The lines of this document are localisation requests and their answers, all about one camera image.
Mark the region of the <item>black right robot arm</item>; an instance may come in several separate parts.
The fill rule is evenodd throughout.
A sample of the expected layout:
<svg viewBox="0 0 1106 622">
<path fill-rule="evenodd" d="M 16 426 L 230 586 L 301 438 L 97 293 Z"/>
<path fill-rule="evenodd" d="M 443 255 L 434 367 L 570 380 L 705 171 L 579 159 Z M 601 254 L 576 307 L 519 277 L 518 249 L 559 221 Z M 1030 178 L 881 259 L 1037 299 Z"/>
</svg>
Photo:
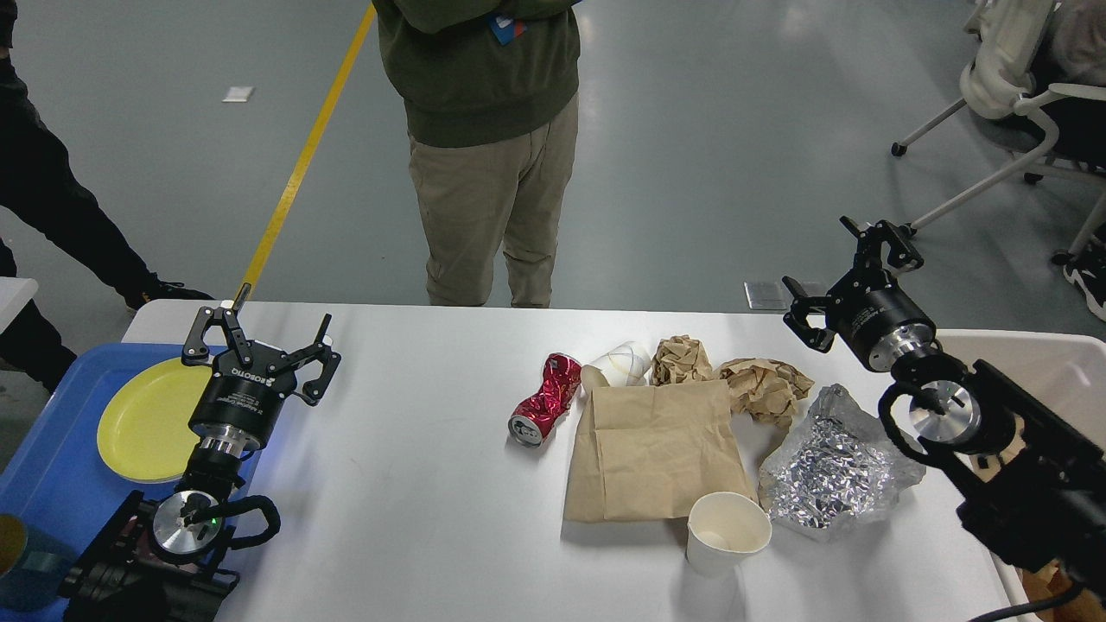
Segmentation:
<svg viewBox="0 0 1106 622">
<path fill-rule="evenodd" d="M 858 225 L 852 267 L 824 296 L 783 278 L 785 324 L 810 349 L 839 338 L 860 365 L 893 384 L 878 402 L 888 440 L 945 473 L 963 495 L 957 518 L 1006 564 L 1058 562 L 1071 582 L 1103 598 L 1103 450 L 992 364 L 945 351 L 938 330 L 897 276 L 924 257 L 900 225 Z"/>
</svg>

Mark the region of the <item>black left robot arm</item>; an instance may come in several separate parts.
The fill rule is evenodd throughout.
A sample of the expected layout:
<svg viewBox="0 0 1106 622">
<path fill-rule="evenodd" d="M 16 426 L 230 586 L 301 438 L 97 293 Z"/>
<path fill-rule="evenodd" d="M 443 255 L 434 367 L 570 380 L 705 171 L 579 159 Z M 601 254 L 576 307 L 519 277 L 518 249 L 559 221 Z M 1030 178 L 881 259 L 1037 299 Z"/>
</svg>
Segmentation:
<svg viewBox="0 0 1106 622">
<path fill-rule="evenodd" d="M 131 493 L 59 585 L 66 621 L 213 621 L 240 574 L 229 551 L 269 542 L 276 505 L 242 495 L 241 468 L 265 449 L 289 397 L 315 406 L 340 367 L 321 319 L 307 346 L 286 352 L 246 336 L 238 315 L 251 284 L 232 301 L 198 311 L 181 362 L 210 375 L 188 426 L 197 434 L 169 496 Z"/>
</svg>

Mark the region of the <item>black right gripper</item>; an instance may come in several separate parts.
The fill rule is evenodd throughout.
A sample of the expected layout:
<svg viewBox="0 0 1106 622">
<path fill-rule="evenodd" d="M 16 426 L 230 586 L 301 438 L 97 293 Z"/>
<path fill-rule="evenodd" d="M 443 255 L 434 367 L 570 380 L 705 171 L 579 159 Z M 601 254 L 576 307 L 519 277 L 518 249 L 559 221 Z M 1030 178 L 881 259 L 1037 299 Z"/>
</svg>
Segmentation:
<svg viewBox="0 0 1106 622">
<path fill-rule="evenodd" d="M 906 354 L 932 350 L 932 319 L 898 288 L 899 274 L 925 263 L 910 228 L 885 219 L 865 227 L 847 216 L 839 221 L 857 240 L 852 268 L 827 296 L 808 296 L 797 279 L 782 276 L 791 294 L 785 324 L 808 349 L 822 353 L 832 350 L 835 335 L 842 336 L 870 371 L 890 371 Z M 813 314 L 823 317 L 825 326 L 811 326 Z"/>
</svg>

